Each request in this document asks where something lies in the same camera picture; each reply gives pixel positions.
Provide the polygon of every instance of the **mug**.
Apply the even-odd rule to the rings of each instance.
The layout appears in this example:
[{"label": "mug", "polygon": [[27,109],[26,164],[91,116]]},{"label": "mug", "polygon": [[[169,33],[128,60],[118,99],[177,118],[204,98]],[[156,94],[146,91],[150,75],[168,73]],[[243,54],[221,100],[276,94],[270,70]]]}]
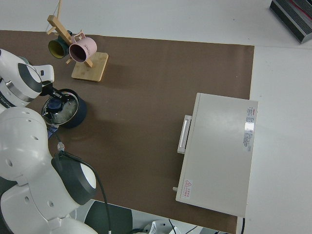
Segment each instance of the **mug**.
[{"label": "mug", "polygon": [[[75,37],[78,36],[81,36],[81,39],[76,41]],[[92,38],[87,38],[82,31],[72,36],[72,43],[69,54],[76,62],[85,62],[98,49],[96,42]]]},{"label": "mug", "polygon": [[69,54],[69,45],[61,36],[58,36],[57,39],[50,41],[48,47],[50,53],[57,59],[62,59]]}]

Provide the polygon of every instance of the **cable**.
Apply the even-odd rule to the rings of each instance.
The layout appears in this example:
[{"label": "cable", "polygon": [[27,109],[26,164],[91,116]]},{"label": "cable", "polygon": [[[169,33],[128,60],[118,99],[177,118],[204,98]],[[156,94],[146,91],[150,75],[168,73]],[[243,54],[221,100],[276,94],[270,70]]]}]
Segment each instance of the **cable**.
[{"label": "cable", "polygon": [[175,227],[173,226],[173,224],[172,224],[172,222],[170,221],[170,219],[169,219],[169,223],[171,224],[172,230],[173,230],[173,231],[175,232],[175,234],[176,234]]},{"label": "cable", "polygon": [[50,135],[50,137],[52,137],[53,135],[55,135],[56,138],[58,139],[58,141],[59,141],[59,142],[62,142],[62,141],[60,140],[58,134],[57,134],[57,131],[54,131],[54,132],[53,132],[50,128],[47,128],[47,130],[48,130],[50,133],[52,133],[52,134]]},{"label": "cable", "polygon": [[244,229],[245,229],[245,218],[243,218],[243,226],[240,234],[244,234]]},{"label": "cable", "polygon": [[107,219],[108,219],[108,230],[109,230],[108,233],[111,233],[112,232],[112,225],[111,225],[111,216],[110,216],[110,212],[109,212],[108,202],[107,202],[107,198],[106,198],[106,194],[105,194],[105,191],[104,191],[103,184],[102,184],[102,182],[101,182],[101,180],[99,178],[98,173],[96,172],[96,170],[90,164],[88,164],[87,162],[83,161],[80,157],[72,155],[71,153],[66,152],[66,151],[60,151],[60,154],[61,154],[61,156],[66,156],[66,157],[69,157],[69,158],[71,158],[71,159],[73,159],[73,160],[75,160],[77,162],[80,162],[81,164],[89,167],[93,171],[94,175],[97,178],[97,181],[98,181],[98,184],[99,184],[99,186],[101,188],[101,191],[102,191],[102,195],[103,195],[104,203],[105,203],[105,207],[106,207]]},{"label": "cable", "polygon": [[192,229],[190,229],[187,233],[190,233],[191,231],[193,231],[195,228],[197,228],[198,226],[193,227]]},{"label": "cable", "polygon": [[[57,137],[57,139],[58,139],[58,147],[59,147],[60,144],[63,145],[63,143],[62,143],[62,141],[60,140],[60,138],[59,138],[59,136],[57,135],[57,133],[56,133],[56,132],[52,132],[52,130],[49,129],[49,128],[47,128],[47,129],[52,133],[52,135],[55,135],[55,136]],[[96,177],[96,179],[97,179],[97,181],[98,181],[98,184],[99,184],[99,186],[100,186],[100,188],[101,188],[102,196],[103,196],[103,198],[104,198],[104,203],[105,203],[105,208],[106,208],[106,213],[107,213],[107,219],[108,219],[108,233],[111,234],[111,233],[112,233],[112,224],[111,224],[111,216],[110,216],[110,212],[109,212],[107,197],[106,197],[106,193],[105,193],[103,184],[102,184],[102,182],[101,182],[101,179],[100,179],[100,177],[99,177],[97,171],[96,171],[89,163],[83,161],[80,157],[77,157],[77,156],[75,156],[75,155],[73,155],[73,154],[71,154],[71,153],[69,153],[69,152],[66,152],[66,151],[64,150],[64,149],[65,149],[65,148],[64,148],[64,145],[63,145],[63,148],[62,148],[62,149],[63,149],[63,150],[61,150],[61,151],[58,152],[59,157],[62,157],[62,156],[69,157],[69,158],[71,158],[72,160],[75,160],[75,161],[77,161],[77,162],[79,162],[79,163],[81,163],[81,164],[83,164],[83,165],[89,167],[89,168],[92,170],[92,172],[94,173],[94,175],[95,175],[95,177]]]}]

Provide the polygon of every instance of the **warning label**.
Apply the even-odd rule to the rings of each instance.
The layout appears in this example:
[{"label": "warning label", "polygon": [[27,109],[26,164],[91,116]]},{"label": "warning label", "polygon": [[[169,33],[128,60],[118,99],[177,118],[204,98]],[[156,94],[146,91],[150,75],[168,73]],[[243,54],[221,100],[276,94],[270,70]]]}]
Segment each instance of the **warning label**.
[{"label": "warning label", "polygon": [[193,181],[190,179],[184,179],[182,198],[190,199],[192,192]]},{"label": "warning label", "polygon": [[246,122],[245,122],[245,132],[243,138],[243,148],[245,151],[250,152],[253,149],[252,138],[254,136],[254,121],[256,118],[256,109],[254,107],[249,107],[247,110]]}]

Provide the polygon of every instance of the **table surface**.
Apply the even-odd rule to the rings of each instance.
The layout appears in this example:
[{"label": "table surface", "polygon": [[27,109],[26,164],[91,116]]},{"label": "table surface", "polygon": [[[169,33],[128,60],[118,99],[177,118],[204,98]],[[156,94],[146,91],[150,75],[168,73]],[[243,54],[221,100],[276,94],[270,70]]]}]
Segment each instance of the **table surface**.
[{"label": "table surface", "polygon": [[[45,31],[57,2],[1,2],[0,29]],[[88,34],[255,45],[250,98],[259,112],[245,233],[312,232],[312,41],[300,45],[271,1],[63,2],[62,23]]]}]

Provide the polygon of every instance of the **brown mat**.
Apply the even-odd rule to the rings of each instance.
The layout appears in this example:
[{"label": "brown mat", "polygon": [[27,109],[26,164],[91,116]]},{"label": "brown mat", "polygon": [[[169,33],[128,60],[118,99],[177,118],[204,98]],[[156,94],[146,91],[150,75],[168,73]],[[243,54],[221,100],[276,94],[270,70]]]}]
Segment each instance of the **brown mat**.
[{"label": "brown mat", "polygon": [[[91,37],[110,56],[99,83],[71,78],[75,64],[48,51],[54,35],[0,31],[0,48],[34,65],[53,65],[54,86],[87,102],[85,121],[59,135],[67,151],[99,172],[110,203],[235,233],[235,216],[177,202],[172,187],[182,167],[176,151],[184,115],[192,114],[196,93],[248,99],[254,47]],[[28,107],[40,112],[46,99]],[[55,148],[51,140],[51,153]]]}]

